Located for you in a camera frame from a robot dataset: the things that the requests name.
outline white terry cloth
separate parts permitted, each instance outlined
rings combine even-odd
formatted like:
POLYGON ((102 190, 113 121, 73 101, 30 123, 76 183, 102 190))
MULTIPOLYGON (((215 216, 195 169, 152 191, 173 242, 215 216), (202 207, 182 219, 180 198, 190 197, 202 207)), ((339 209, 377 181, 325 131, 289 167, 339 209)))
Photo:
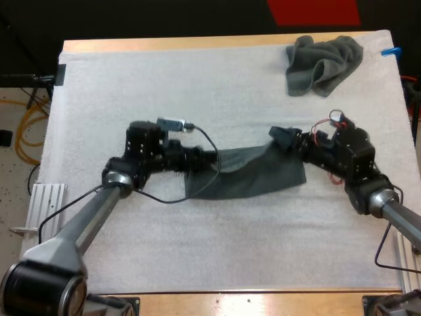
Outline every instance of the white terry cloth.
MULTIPOLYGON (((364 60, 327 98, 287 95, 286 45, 64 52, 66 76, 55 89, 39 180, 68 184, 67 201, 100 184, 107 160, 123 154, 133 120, 186 119, 228 149, 267 143, 271 126, 308 131, 331 109, 342 109, 369 133, 379 168, 417 210, 421 185, 397 64, 380 55, 393 47, 390 33, 356 40, 364 60)), ((182 141, 211 148, 200 133, 182 141)), ((374 264, 386 221, 358 215, 325 171, 305 169, 306 184, 250 199, 163 205, 132 194, 85 255, 89 289, 398 287, 396 272, 374 264)), ((154 174, 145 191, 180 198, 183 176, 154 174)), ((392 237, 380 259, 395 263, 392 237)))

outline dark gray rag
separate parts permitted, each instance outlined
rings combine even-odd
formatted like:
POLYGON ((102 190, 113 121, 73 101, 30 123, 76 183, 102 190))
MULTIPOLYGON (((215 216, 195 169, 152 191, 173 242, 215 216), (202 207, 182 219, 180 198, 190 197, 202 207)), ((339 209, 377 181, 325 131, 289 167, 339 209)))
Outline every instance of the dark gray rag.
POLYGON ((349 36, 314 43, 311 36, 297 38, 287 47, 288 94, 297 97, 313 88, 327 97, 362 61, 362 47, 349 36))
MULTIPOLYGON (((298 186, 306 182, 303 162, 293 153, 284 153, 271 142, 264 146, 220 151, 221 173, 195 199, 250 198, 298 186)), ((185 177, 186 196, 200 190, 216 174, 209 165, 185 177)))

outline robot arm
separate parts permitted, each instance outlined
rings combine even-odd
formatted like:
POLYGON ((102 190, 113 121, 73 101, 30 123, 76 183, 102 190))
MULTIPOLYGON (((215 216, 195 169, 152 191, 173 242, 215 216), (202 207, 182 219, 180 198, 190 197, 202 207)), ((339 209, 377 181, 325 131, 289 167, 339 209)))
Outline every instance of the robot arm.
POLYGON ((386 219, 421 250, 421 217, 399 203, 392 183, 374 168, 376 151, 367 132, 342 112, 330 124, 336 127, 330 139, 324 132, 302 133, 297 128, 272 127, 269 134, 284 151, 295 151, 304 162, 344 179, 358 214, 386 219))

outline red object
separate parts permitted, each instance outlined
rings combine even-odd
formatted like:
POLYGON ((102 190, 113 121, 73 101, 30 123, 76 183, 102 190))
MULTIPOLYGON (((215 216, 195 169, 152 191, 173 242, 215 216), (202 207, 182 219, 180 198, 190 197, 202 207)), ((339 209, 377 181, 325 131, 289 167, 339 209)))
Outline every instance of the red object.
POLYGON ((279 26, 361 25, 355 0, 267 0, 279 26))

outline wooden table edge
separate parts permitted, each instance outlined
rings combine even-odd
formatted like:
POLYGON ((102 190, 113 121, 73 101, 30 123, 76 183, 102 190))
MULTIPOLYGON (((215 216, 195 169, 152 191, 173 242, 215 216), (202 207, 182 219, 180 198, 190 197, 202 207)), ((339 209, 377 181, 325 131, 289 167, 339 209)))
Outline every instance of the wooden table edge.
POLYGON ((246 36, 205 36, 194 38, 123 38, 123 39, 82 39, 67 40, 63 51, 66 53, 102 53, 117 51, 160 51, 167 49, 204 49, 221 47, 241 47, 257 45, 279 45, 295 43, 299 36, 311 35, 315 41, 328 41, 336 37, 361 36, 368 32, 328 32, 307 34, 268 34, 246 36))

